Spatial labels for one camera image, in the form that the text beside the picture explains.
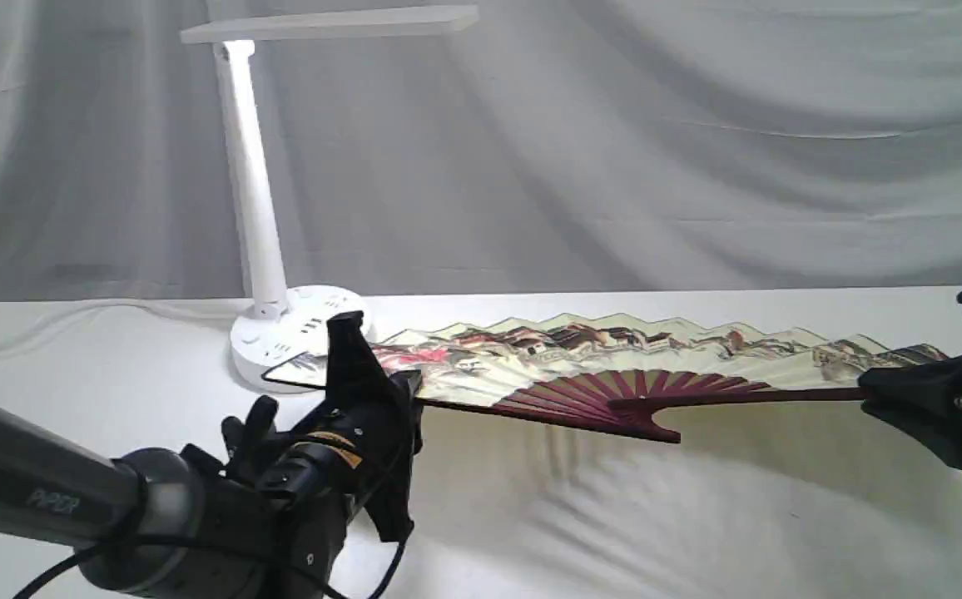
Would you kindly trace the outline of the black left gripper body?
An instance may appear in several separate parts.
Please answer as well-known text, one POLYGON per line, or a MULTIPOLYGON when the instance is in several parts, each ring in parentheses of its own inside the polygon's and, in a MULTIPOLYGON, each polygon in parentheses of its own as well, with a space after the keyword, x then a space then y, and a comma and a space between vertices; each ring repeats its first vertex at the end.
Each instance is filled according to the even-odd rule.
POLYGON ((404 543, 414 531, 409 492, 423 447, 416 398, 418 370, 387 373, 360 326, 363 312, 326 323, 325 397, 290 431, 280 455, 280 497, 294 505, 336 493, 351 498, 350 514, 367 512, 383 542, 404 543))

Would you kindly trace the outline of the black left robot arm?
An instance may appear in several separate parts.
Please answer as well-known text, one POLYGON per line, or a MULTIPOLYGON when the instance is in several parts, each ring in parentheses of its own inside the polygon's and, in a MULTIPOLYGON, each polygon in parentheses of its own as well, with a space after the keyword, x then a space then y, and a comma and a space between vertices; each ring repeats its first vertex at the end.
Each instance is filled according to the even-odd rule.
POLYGON ((396 545, 381 596, 415 528, 423 375, 386 372, 362 322, 326 323, 325 397, 294 426, 275 427, 267 395, 225 418, 226 462, 192 444, 101 458, 0 408, 0 533, 73 550, 18 596, 75 568, 139 598, 336 598, 334 562, 360 512, 396 545))

